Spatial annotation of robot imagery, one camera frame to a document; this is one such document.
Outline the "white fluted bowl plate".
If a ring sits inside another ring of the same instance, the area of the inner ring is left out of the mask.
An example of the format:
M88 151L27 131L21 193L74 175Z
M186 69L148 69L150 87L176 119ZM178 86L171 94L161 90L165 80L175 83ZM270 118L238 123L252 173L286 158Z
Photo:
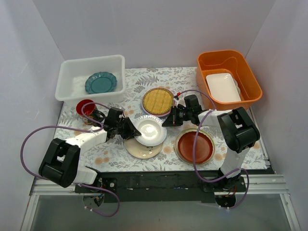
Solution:
M135 128L141 133L135 139L145 146L158 146L167 137L167 129L162 127L163 121L153 115L142 115L133 121Z

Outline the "cream and blue plate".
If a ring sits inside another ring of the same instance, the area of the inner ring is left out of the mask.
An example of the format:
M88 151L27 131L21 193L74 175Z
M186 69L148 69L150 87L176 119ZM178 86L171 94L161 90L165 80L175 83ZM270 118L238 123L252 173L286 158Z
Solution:
M157 146L146 146L139 143L136 139L125 141L126 150L139 159L149 159L156 156L163 148L163 144Z

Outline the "teal scalloped ceramic plate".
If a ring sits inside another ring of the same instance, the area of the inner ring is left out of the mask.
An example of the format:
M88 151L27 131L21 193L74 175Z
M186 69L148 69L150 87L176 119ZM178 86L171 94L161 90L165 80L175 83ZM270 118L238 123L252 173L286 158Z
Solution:
M109 72L98 72L91 75L85 82L88 94L113 92L117 87L116 76Z

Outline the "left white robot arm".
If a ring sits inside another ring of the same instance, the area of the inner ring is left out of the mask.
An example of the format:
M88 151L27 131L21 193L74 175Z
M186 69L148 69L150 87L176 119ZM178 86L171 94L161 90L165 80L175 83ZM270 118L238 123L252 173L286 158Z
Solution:
M97 177L98 171L79 163L80 155L116 135L129 140L141 133L118 108L110 108L107 117L102 119L87 119L94 123L89 130L66 140L55 138L51 141L38 172L64 188L73 183L86 184L95 193L102 188L102 180Z

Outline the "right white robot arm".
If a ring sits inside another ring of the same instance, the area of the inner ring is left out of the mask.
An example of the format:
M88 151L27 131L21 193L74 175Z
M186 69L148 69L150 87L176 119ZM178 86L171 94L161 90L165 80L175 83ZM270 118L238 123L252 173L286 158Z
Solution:
M163 127L179 127L184 121L198 126L192 144L192 164L197 177L204 183L213 183L223 191L231 190L238 181L244 158L250 148L260 139L256 125L243 107L231 111L203 110L196 95L184 98L184 105L177 105L163 122ZM203 178L196 166L196 151L199 149L198 136L202 126L220 127L227 145L227 154L222 166L218 169L218 177L213 180Z

